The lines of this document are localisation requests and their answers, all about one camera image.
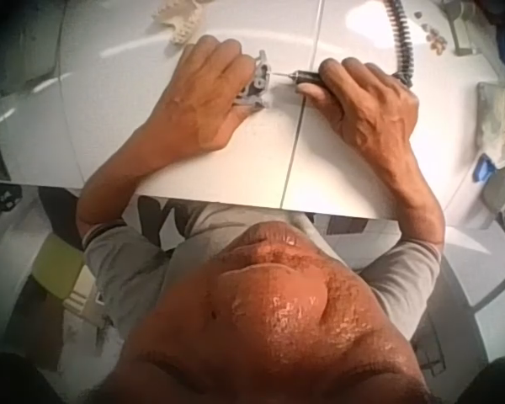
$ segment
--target white table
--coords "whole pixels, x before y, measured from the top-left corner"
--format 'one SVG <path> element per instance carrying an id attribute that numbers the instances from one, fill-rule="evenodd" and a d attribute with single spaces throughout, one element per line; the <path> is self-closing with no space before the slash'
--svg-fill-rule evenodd
<path id="1" fill-rule="evenodd" d="M 14 182 L 81 188 L 149 115 L 179 53 L 168 43 L 170 30 L 152 22 L 160 1 L 69 2 L 58 80 L 36 94 L 15 94 L 17 112 L 26 112 L 0 124 L 7 128 L 0 145 Z M 449 27 L 437 6 L 404 3 L 415 42 L 413 90 L 421 102 L 412 147 L 448 224 L 486 225 L 481 185 L 470 176 L 477 158 L 476 84 L 496 81 L 497 74 L 484 56 L 452 55 Z M 316 68 L 329 56 L 357 56 L 388 72 L 396 69 L 381 2 L 216 0 L 205 10 L 197 36 L 237 38 L 252 55 L 264 49 L 276 72 Z M 423 13 L 418 23 L 415 11 Z M 442 56 L 428 48 L 418 26 L 423 23 L 449 41 Z M 247 120 L 225 150 L 169 167 L 139 192 L 391 218 L 390 197 L 370 169 L 316 111 L 303 110 L 301 98 L 283 82 L 273 77 L 266 95 L 271 108 Z M 4 114 L 7 100 L 1 102 Z"/>

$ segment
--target person's left hand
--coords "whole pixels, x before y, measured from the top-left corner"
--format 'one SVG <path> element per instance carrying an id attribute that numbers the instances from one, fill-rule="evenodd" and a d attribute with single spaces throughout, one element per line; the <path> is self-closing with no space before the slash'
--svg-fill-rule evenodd
<path id="1" fill-rule="evenodd" d="M 128 143 L 153 170 L 224 148 L 253 112 L 233 102 L 254 70 L 254 59 L 236 40 L 205 35 L 187 45 L 150 117 Z"/>

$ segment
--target nose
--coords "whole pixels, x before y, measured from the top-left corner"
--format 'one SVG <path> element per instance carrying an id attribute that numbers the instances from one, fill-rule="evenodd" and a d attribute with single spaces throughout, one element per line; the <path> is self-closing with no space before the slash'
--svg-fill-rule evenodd
<path id="1" fill-rule="evenodd" d="M 281 342 L 317 325 L 327 303 L 322 279 L 278 263 L 223 273 L 214 292 L 222 321 L 242 335 Z"/>

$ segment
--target man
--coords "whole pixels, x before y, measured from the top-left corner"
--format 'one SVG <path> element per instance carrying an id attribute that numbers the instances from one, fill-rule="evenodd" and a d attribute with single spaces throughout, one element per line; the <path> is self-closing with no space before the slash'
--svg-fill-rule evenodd
<path id="1" fill-rule="evenodd" d="M 330 59 L 330 92 L 299 87 L 396 202 L 401 240 L 360 275 L 302 214 L 193 206 L 170 260 L 120 220 L 144 178 L 226 146 L 252 113 L 233 101 L 253 71 L 235 40 L 187 47 L 146 123 L 86 184 L 78 230 L 125 339 L 89 399 L 428 402 L 407 339 L 439 272 L 444 217 L 409 143 L 417 99 L 379 67 Z"/>

